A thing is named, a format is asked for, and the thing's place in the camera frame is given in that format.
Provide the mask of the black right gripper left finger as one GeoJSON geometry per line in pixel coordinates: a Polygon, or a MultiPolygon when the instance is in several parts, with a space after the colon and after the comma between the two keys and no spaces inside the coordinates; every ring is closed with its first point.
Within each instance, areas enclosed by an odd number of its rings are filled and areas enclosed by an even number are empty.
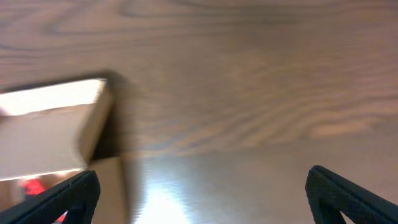
{"type": "Polygon", "coordinates": [[[86,170],[1,212],[1,223],[90,224],[101,193],[93,170],[86,170]]]}

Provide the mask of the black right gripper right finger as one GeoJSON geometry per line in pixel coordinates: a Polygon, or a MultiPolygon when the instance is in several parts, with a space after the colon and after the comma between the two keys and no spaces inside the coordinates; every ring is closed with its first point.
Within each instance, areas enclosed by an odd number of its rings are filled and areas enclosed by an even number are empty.
{"type": "Polygon", "coordinates": [[[397,224],[397,205],[326,169],[313,166],[305,191],[316,224],[397,224]]]}

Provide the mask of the red utility knife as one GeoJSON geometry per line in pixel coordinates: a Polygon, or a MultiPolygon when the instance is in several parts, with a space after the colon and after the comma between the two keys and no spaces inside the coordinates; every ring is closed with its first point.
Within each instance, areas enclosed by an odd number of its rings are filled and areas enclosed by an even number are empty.
{"type": "Polygon", "coordinates": [[[39,179],[23,179],[19,185],[22,188],[24,200],[29,200],[47,190],[39,179]]]}

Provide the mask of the cardboard box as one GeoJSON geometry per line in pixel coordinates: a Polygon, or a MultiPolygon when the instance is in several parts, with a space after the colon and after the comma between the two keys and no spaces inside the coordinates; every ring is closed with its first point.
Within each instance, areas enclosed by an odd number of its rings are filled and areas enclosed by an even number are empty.
{"type": "Polygon", "coordinates": [[[114,97],[102,78],[1,92],[1,210],[24,201],[20,182],[47,190],[85,170],[101,193],[93,223],[128,223],[129,205],[113,133],[114,97]]]}

